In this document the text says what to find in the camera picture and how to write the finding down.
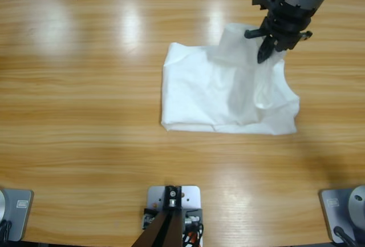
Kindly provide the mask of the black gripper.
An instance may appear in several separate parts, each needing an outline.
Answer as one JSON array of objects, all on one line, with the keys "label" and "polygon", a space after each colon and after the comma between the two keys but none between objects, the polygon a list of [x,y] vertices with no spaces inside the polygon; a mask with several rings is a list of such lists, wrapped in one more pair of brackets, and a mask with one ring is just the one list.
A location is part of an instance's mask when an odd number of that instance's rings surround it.
[{"label": "black gripper", "polygon": [[273,50],[292,50],[300,40],[311,37],[311,32],[305,32],[304,29],[311,22],[314,9],[292,6],[285,0],[252,0],[252,4],[267,10],[260,27],[246,30],[244,34],[247,39],[264,38],[257,53],[259,64],[267,60]]}]

